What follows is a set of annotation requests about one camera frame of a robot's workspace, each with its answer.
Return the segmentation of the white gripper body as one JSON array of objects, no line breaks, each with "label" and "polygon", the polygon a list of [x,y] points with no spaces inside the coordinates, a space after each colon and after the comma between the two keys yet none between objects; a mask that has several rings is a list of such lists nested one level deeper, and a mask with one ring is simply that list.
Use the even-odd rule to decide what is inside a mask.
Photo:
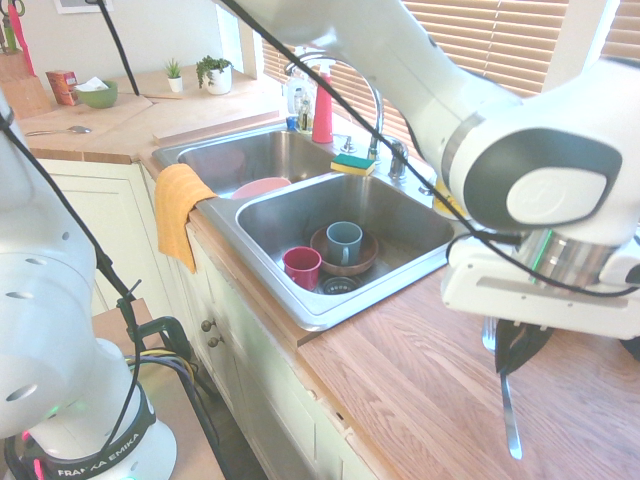
[{"label": "white gripper body", "polygon": [[639,335],[639,246],[630,241],[601,266],[596,254],[553,257],[553,268],[579,281],[576,293],[538,281],[478,240],[451,245],[441,286],[450,308],[484,316],[629,340]]}]

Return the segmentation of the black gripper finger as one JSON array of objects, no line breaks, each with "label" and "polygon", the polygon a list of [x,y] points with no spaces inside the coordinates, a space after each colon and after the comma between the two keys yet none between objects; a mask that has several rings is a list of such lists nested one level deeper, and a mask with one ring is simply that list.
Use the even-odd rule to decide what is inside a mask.
[{"label": "black gripper finger", "polygon": [[507,366],[511,345],[517,337],[517,327],[512,321],[499,319],[496,327],[495,369],[501,373]]},{"label": "black gripper finger", "polygon": [[528,362],[546,345],[553,334],[552,327],[526,324],[522,335],[514,344],[514,363]]}]

